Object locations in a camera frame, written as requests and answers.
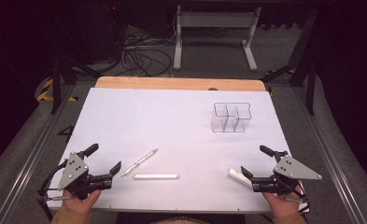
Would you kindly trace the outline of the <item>person's dark clothing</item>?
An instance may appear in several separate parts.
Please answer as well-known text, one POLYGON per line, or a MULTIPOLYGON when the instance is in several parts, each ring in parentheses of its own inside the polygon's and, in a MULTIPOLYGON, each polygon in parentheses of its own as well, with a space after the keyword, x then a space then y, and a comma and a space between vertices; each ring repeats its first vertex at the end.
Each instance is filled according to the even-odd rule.
POLYGON ((116 224, 246 224, 243 215, 119 213, 116 224))

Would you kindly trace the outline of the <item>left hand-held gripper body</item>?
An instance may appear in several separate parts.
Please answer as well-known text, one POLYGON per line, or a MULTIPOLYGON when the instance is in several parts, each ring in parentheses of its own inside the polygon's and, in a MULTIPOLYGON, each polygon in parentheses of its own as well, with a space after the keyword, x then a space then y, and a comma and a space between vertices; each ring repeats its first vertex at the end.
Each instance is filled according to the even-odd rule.
POLYGON ((72 152, 65 161, 63 175, 57 190, 66 189, 73 196, 80 200, 85 200, 95 190, 110 189, 112 187, 113 174, 91 175, 89 173, 89 165, 84 161, 85 157, 89 157, 92 153, 88 152, 72 152))

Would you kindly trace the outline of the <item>white pen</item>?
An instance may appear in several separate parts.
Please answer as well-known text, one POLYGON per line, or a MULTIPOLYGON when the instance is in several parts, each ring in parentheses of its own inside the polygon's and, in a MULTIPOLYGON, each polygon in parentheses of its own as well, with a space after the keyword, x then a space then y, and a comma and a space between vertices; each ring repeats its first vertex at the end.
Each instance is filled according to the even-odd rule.
POLYGON ((252 188, 251 181, 249 179, 247 179, 246 177, 244 177, 244 175, 242 173, 234 170, 233 168, 231 168, 229 170, 228 176, 235 179, 236 181, 242 183, 243 185, 249 187, 250 189, 252 188))
POLYGON ((134 175, 135 180, 176 180, 179 179, 178 174, 158 174, 158 175, 134 175))

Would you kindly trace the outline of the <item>wooden table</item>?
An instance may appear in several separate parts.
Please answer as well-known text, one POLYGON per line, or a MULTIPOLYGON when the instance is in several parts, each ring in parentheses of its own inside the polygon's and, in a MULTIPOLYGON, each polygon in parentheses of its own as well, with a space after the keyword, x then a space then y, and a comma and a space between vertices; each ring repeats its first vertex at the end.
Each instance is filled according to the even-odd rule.
POLYGON ((266 91, 260 80, 178 77, 100 77, 95 87, 140 90, 266 91))

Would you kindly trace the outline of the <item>white metal stand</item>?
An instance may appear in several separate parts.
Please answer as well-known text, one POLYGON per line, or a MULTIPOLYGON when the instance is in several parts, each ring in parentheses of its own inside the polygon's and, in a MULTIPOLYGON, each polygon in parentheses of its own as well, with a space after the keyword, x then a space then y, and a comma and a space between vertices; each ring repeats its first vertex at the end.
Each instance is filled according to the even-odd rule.
POLYGON ((248 29, 247 38, 241 41, 241 46, 247 58, 247 63, 251 71, 257 71, 251 43, 255 34, 261 8, 256 7, 250 12, 204 12, 185 11, 182 6, 176 7, 175 18, 175 57, 174 69, 179 70, 182 61, 182 29, 183 28, 244 28, 248 29))

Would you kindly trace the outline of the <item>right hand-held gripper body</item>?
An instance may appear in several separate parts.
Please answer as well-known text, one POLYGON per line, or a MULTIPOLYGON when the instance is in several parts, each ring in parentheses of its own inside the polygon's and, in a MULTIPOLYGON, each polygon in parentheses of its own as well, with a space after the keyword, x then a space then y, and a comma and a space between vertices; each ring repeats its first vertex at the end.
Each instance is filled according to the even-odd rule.
POLYGON ((320 180, 322 175, 287 155, 280 159, 269 177, 252 177, 251 184, 255 192, 290 194, 303 179, 320 180))

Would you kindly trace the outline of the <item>person's right hand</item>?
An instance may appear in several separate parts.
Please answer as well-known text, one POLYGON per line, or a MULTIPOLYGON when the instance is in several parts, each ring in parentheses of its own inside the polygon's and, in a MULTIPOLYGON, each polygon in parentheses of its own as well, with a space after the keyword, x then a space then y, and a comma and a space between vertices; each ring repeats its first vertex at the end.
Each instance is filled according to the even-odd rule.
POLYGON ((280 196, 263 192, 262 196, 268 202, 273 218, 287 217, 299 212, 299 204, 292 201, 292 199, 299 199, 299 196, 294 192, 280 196))

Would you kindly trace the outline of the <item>clear plastic pen organizer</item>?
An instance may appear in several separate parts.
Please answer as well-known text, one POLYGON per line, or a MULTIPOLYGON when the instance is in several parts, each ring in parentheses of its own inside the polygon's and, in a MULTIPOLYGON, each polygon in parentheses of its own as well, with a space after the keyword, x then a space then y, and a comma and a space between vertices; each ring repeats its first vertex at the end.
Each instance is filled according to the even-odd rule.
POLYGON ((213 133, 244 133, 252 119, 249 103, 214 103, 213 133))

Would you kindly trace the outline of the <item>person's left hand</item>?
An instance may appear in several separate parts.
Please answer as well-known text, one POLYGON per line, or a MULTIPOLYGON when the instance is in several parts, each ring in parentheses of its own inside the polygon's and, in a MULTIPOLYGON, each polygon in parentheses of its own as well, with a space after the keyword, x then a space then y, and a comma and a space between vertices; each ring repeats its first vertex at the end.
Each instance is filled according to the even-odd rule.
POLYGON ((92 207, 98 201, 99 197, 101 196, 101 191, 95 190, 92 192, 87 199, 84 201, 80 200, 79 198, 74 197, 68 190, 63 191, 63 196, 67 197, 67 200, 64 200, 63 206, 78 212, 82 215, 89 215, 91 213, 92 207))

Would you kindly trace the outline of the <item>black metal stand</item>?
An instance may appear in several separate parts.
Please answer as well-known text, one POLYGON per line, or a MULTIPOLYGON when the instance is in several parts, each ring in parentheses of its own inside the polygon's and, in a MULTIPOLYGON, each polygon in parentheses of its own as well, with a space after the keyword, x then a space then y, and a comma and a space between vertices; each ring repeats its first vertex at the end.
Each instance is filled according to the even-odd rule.
POLYGON ((74 67, 77 67, 79 70, 95 78, 99 78, 102 76, 100 73, 91 69, 84 63, 74 60, 73 58, 63 55, 57 56, 53 61, 51 68, 53 92, 53 103, 51 110, 52 114, 55 114, 57 112, 62 103, 61 79, 63 79, 67 85, 75 85, 78 80, 76 72, 74 71, 74 67))
POLYGON ((311 39, 311 33, 316 22, 318 15, 317 9, 312 9, 310 14, 304 23, 302 32, 297 40, 297 43, 291 53, 288 63, 276 71, 271 71, 268 75, 265 75, 261 81, 263 83, 269 82, 281 75, 287 73, 291 69, 295 69, 292 77, 289 80, 291 87, 300 87, 305 80, 306 95, 305 106, 311 116, 314 116, 314 94, 315 94, 315 82, 316 71, 313 63, 314 55, 308 47, 308 43, 311 39))

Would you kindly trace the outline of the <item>yellow black hazard tape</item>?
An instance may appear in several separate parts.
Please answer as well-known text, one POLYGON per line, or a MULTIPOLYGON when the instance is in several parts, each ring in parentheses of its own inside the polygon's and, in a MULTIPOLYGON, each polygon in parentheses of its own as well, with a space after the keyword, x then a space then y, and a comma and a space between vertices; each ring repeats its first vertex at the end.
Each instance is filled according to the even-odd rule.
MULTIPOLYGON (((48 96, 48 91, 50 90, 50 87, 53 83, 53 79, 51 77, 49 77, 49 79, 45 82, 42 90, 40 91, 40 93, 37 96, 37 101, 47 101, 47 102, 53 102, 53 97, 52 96, 48 96)), ((70 96, 68 101, 69 102, 77 102, 78 101, 78 97, 77 96, 70 96)))

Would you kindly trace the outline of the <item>aluminium floor rail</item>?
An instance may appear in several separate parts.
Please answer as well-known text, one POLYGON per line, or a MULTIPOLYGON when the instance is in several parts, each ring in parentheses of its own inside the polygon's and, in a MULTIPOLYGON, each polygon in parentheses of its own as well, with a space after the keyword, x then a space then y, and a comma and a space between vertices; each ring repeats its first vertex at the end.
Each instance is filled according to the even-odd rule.
POLYGON ((367 224, 367 220, 361 212, 351 187, 347 182, 346 175, 338 163, 338 160, 332 154, 331 149, 329 148, 329 145, 319 128, 317 118, 310 114, 309 109, 306 106, 303 92, 299 88, 293 88, 292 91, 295 95, 295 98, 299 102, 303 113, 305 114, 307 122, 311 127, 311 132, 315 136, 321 157, 325 162, 332 182, 345 206, 352 224, 367 224))
POLYGON ((24 123, 0 158, 0 224, 7 224, 27 187, 64 105, 75 86, 62 90, 54 114, 52 104, 41 104, 24 123))

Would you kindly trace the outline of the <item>clear pen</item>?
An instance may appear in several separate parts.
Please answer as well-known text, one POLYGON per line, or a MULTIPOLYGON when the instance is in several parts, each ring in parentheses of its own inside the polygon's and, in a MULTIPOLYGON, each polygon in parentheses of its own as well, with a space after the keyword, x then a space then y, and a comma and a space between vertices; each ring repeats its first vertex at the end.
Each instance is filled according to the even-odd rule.
POLYGON ((158 148, 151 150, 147 155, 145 155, 144 157, 136 161, 133 165, 124 170, 121 174, 121 177, 128 176, 132 171, 134 171, 137 167, 139 167, 144 161, 148 160, 153 155, 155 155, 158 151, 159 151, 158 148))

